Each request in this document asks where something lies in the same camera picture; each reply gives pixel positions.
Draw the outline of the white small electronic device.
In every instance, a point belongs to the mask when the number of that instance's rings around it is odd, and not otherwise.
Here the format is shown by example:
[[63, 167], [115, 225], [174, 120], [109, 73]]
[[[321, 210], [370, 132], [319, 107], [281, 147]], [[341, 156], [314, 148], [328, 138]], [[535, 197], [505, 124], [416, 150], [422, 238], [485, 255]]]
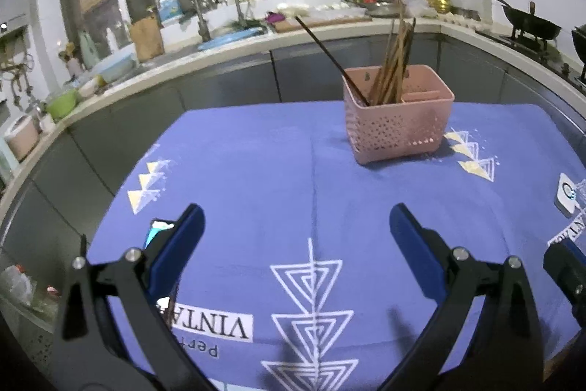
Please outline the white small electronic device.
[[554, 204], [567, 218], [585, 211], [585, 181], [573, 182], [568, 175], [561, 173], [554, 196]]

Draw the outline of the pink perforated utensil basket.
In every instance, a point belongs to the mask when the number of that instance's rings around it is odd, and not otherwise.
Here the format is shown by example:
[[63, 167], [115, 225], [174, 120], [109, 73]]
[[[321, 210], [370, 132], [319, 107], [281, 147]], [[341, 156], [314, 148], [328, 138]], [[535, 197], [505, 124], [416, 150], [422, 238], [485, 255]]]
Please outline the pink perforated utensil basket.
[[430, 66], [406, 69], [401, 100], [364, 106], [343, 83], [348, 134], [361, 165], [436, 152], [444, 138], [455, 95]]

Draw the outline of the blue printed tablecloth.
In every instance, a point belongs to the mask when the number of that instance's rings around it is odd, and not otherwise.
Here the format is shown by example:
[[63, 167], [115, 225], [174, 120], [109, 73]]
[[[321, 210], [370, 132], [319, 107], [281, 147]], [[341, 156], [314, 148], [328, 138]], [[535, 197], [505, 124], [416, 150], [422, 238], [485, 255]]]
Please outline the blue printed tablecloth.
[[390, 233], [398, 203], [479, 260], [522, 260], [547, 357], [577, 334], [542, 266], [555, 237], [585, 237], [555, 205], [561, 175], [585, 169], [534, 105], [459, 103], [435, 154], [369, 166], [339, 102], [191, 110], [139, 159], [88, 257], [118, 259], [195, 203], [205, 233], [173, 331], [202, 372], [226, 390], [374, 390], [435, 309]]

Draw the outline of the black wok on stove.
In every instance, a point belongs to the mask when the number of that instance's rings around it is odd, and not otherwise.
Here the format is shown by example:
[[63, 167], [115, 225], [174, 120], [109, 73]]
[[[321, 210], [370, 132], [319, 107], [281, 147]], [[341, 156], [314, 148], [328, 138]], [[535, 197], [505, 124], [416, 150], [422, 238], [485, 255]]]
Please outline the black wok on stove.
[[535, 4], [529, 3], [529, 11], [513, 8], [505, 0], [494, 0], [502, 5], [502, 11], [512, 24], [511, 39], [516, 40], [520, 35], [529, 34], [538, 41], [553, 41], [560, 34], [561, 26], [535, 15]]

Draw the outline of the brown chopsticks bundle in basket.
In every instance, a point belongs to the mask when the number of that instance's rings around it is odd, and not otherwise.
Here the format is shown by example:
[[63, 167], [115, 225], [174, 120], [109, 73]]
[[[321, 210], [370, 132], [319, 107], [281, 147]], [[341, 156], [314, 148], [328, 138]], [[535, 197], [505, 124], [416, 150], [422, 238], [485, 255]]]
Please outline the brown chopsticks bundle in basket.
[[387, 38], [385, 58], [374, 78], [367, 100], [371, 106], [381, 106], [401, 102], [403, 80], [410, 58], [416, 20], [406, 21], [406, 7], [399, 2], [397, 32], [394, 28]]

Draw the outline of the green bowl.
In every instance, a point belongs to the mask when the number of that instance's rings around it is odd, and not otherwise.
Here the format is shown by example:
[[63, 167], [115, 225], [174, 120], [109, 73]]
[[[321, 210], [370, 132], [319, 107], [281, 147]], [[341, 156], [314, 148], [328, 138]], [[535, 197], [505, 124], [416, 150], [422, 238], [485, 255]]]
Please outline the green bowl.
[[78, 105], [78, 90], [67, 88], [51, 94], [47, 99], [47, 114], [54, 121], [59, 122], [66, 118]]

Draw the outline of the dark leaning chopstick in basket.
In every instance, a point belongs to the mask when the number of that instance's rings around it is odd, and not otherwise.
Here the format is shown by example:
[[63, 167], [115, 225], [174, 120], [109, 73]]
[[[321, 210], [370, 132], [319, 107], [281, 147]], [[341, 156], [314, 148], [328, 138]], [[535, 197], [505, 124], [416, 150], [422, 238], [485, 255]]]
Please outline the dark leaning chopstick in basket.
[[360, 100], [360, 103], [366, 107], [369, 107], [371, 104], [367, 100], [367, 97], [364, 96], [361, 90], [357, 87], [357, 84], [348, 75], [346, 69], [344, 69], [343, 66], [337, 61], [333, 54], [327, 49], [326, 45], [312, 32], [312, 30], [302, 21], [302, 19], [299, 16], [295, 16], [294, 19], [300, 25], [300, 27], [310, 36], [310, 38], [316, 43], [316, 45], [318, 45], [322, 52], [330, 59], [334, 66], [336, 66], [336, 68], [343, 76], [343, 79], [346, 80], [346, 83], [350, 87], [350, 90], [352, 90], [353, 94]]

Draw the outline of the wooden cutting board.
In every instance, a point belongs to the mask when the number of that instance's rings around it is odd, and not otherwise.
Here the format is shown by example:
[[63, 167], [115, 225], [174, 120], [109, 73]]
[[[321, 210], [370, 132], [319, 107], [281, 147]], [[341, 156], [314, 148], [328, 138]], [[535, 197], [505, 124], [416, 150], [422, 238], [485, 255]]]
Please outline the wooden cutting board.
[[165, 52], [159, 22], [155, 15], [133, 23], [130, 26], [130, 38], [135, 45], [139, 63], [145, 63]]

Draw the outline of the blue detergent bottle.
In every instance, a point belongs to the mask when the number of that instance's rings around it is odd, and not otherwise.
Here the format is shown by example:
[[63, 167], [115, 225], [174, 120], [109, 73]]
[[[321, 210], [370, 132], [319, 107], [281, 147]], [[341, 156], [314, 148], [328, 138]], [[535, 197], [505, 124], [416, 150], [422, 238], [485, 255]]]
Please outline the blue detergent bottle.
[[162, 23], [181, 17], [183, 14], [180, 0], [157, 0], [157, 3]]

